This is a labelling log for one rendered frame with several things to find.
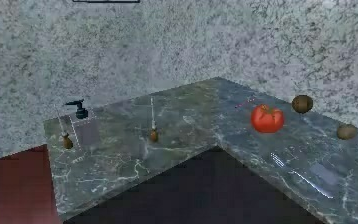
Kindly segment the grey marble kitchen counter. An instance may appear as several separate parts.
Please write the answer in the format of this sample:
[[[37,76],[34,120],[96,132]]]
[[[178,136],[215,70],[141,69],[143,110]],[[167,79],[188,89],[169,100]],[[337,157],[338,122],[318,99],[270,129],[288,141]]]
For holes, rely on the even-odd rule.
[[[150,98],[157,142],[150,140]],[[260,133],[252,127],[251,112],[261,104],[284,113],[279,131]],[[73,112],[60,113],[72,149],[63,147],[57,117],[44,123],[62,219],[220,146],[326,223],[358,224],[358,133],[350,140],[338,139],[336,120],[314,112],[299,115],[282,100],[223,78],[92,109],[100,134],[94,147],[78,148],[69,119]],[[321,195],[293,170],[334,198]]]

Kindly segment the dark brown round potato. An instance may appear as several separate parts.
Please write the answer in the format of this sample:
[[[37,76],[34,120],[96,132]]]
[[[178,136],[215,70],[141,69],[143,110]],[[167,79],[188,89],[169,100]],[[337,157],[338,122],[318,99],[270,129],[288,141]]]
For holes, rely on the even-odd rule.
[[[313,108],[313,99],[308,95],[298,95],[292,100],[292,108],[297,113],[307,113]]]

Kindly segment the olive brown potato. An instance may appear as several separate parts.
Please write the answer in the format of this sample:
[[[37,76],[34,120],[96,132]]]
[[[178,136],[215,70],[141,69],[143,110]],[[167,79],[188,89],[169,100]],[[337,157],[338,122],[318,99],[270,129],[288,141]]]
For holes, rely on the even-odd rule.
[[[352,124],[342,124],[337,128],[337,137],[342,140],[349,140],[356,136],[357,128]]]

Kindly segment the red tomato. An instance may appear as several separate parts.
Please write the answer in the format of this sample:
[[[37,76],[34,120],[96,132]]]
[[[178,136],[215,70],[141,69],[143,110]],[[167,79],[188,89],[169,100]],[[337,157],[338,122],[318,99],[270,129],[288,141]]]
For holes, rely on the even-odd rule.
[[[285,121],[284,113],[266,104],[256,106],[251,112],[251,125],[260,133],[275,133],[279,131]]]

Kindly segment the clear soap bottle black pump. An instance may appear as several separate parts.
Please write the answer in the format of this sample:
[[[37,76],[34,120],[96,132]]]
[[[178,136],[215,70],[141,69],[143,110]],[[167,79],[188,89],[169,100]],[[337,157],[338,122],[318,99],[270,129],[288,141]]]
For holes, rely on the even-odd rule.
[[[66,106],[77,107],[69,119],[79,149],[94,147],[100,143],[99,122],[95,112],[92,108],[85,108],[83,102],[81,99],[66,103]]]

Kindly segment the silver fork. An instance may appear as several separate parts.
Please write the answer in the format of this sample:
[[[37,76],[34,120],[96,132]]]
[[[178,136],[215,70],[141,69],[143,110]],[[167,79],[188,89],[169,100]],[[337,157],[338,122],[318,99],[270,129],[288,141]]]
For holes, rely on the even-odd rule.
[[[285,167],[285,164],[283,163],[283,161],[274,153],[271,153],[271,158],[273,159],[273,161],[279,166],[279,167]]]

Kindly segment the dark framed window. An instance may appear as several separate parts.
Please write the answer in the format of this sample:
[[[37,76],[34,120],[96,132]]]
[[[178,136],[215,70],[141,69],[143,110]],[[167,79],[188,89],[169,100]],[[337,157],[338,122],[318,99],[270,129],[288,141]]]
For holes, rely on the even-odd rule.
[[[87,4],[138,4],[141,0],[71,0],[74,3]]]

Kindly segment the silver butter knife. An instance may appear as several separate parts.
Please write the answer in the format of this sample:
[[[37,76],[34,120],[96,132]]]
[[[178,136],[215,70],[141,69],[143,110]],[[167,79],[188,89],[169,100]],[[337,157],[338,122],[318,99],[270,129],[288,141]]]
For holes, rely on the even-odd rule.
[[[293,171],[291,171],[291,173],[297,175],[299,178],[304,180],[312,188],[314,188],[317,192],[319,192],[321,195],[325,196],[326,198],[328,198],[328,199],[333,199],[334,198],[333,195],[330,192],[324,190],[323,188],[320,188],[318,185],[316,185],[315,183],[311,182],[310,180],[308,180],[307,178],[305,178],[303,175],[299,174],[298,172],[293,170]]]

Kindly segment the brown handled knife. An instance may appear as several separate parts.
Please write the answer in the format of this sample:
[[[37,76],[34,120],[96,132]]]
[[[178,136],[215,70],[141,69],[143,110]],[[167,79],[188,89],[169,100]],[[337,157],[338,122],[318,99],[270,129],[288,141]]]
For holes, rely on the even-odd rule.
[[[59,113],[57,107],[55,107],[55,111],[56,111],[56,114],[57,114],[57,119],[58,119],[58,122],[59,122],[60,129],[61,129],[61,137],[63,139],[63,147],[65,149],[72,149],[73,148],[73,142],[69,138],[69,134],[65,131],[65,128],[63,126],[63,122],[62,122],[62,119],[61,119],[61,116],[60,116],[60,113]]]
[[[150,98],[150,105],[151,105],[151,133],[150,133],[150,140],[152,142],[158,141],[158,131],[155,121],[155,113],[154,113],[154,100],[153,98]]]

